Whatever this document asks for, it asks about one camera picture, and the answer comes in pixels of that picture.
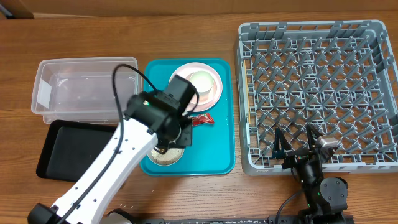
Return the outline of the pale green cup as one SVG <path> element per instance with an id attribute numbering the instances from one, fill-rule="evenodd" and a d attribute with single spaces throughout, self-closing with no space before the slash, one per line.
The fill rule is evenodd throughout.
<path id="1" fill-rule="evenodd" d="M 199 95 L 209 93 L 214 84 L 214 79 L 212 75 L 206 71 L 197 71 L 192 73 L 189 80 L 197 89 Z"/>

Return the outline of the red snack wrapper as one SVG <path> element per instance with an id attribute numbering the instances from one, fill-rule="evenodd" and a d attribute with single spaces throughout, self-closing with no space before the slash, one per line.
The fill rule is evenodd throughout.
<path id="1" fill-rule="evenodd" d="M 199 126 L 203 124 L 214 124 L 214 119 L 209 113 L 205 114 L 198 114 L 196 116 L 190 116 L 189 117 L 192 121 L 193 126 Z"/>

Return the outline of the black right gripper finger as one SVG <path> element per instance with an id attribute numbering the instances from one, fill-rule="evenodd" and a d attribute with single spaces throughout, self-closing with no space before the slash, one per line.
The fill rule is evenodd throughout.
<path id="1" fill-rule="evenodd" d="M 271 158 L 283 159 L 286 157 L 286 154 L 292 150 L 292 148 L 280 128 L 275 129 L 274 137 Z"/>
<path id="2" fill-rule="evenodd" d="M 322 136 L 322 133 L 319 132 L 312 124 L 307 124 L 305 128 L 307 132 L 309 148 L 310 149 L 320 148 L 320 143 L 317 143 L 317 139 L 320 136 Z"/>

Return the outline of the small grey bowl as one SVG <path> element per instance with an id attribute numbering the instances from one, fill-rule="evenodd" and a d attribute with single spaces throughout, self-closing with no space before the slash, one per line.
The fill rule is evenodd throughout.
<path id="1" fill-rule="evenodd" d="M 184 148 L 159 149 L 155 147 L 148 153 L 149 159 L 160 166 L 169 166 L 176 163 L 183 155 Z"/>

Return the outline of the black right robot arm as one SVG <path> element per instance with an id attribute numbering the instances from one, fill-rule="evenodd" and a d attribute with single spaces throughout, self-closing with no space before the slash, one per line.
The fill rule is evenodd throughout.
<path id="1" fill-rule="evenodd" d="M 274 223 L 354 223 L 351 216 L 344 215 L 348 208 L 348 183 L 341 177 L 324 177 L 322 164 L 329 161 L 339 142 L 333 136 L 321 134 L 316 128 L 306 125 L 308 147 L 293 150 L 280 128 L 275 129 L 273 159 L 282 159 L 282 168 L 290 169 L 302 189 L 290 196 L 277 211 Z M 295 197 L 304 194 L 308 208 L 293 217 L 282 217 L 283 208 Z"/>

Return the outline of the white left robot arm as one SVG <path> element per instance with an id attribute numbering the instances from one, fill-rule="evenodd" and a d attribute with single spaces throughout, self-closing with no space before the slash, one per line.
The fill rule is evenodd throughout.
<path id="1" fill-rule="evenodd" d="M 189 119 L 185 110 L 197 95 L 175 75 L 165 90 L 133 95 L 105 148 L 82 177 L 47 207 L 38 203 L 29 223 L 99 223 L 110 201 L 140 161 L 155 148 L 176 144 Z"/>

